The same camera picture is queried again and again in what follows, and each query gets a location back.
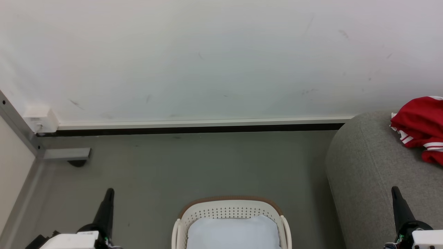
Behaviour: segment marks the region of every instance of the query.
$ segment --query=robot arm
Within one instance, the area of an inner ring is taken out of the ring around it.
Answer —
[[[111,241],[113,216],[114,190],[109,188],[91,224],[75,234],[55,231],[50,238],[39,235],[26,249],[122,249]]]
[[[417,221],[398,187],[392,187],[391,193],[397,237],[385,249],[443,249],[443,230]]]

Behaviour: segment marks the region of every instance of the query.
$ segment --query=fabric upholstery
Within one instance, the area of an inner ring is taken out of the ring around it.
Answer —
[[[422,148],[405,148],[390,112],[356,116],[336,133],[326,171],[348,249],[377,249],[396,232],[391,187],[415,218],[443,229],[443,167],[425,163]]]

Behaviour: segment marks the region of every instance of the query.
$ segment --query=black baseboard trim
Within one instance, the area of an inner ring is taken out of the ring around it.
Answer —
[[[55,136],[110,136],[110,135],[137,135],[137,134],[209,133],[209,132],[328,131],[328,130],[338,130],[342,125],[344,125],[344,123],[61,130],[53,133],[38,133],[37,136],[55,137]]]

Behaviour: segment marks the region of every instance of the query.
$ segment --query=white wall mount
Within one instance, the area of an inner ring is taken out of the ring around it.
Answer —
[[[22,118],[34,133],[58,129],[57,117],[48,106],[29,106]]]

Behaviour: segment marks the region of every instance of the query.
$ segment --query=baseboard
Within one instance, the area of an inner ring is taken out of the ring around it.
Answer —
[[[298,125],[298,124],[333,124],[345,123],[353,116],[344,117],[300,117],[300,118],[255,118],[229,120],[197,120],[197,121],[150,121],[150,122],[102,122],[102,123],[61,123],[63,130],[94,130],[94,129],[134,129],[134,128],[178,128],[178,127],[210,127],[239,125]]]
[[[352,116],[267,118],[204,121],[64,123],[54,133],[38,136],[100,136],[159,133],[336,130]]]

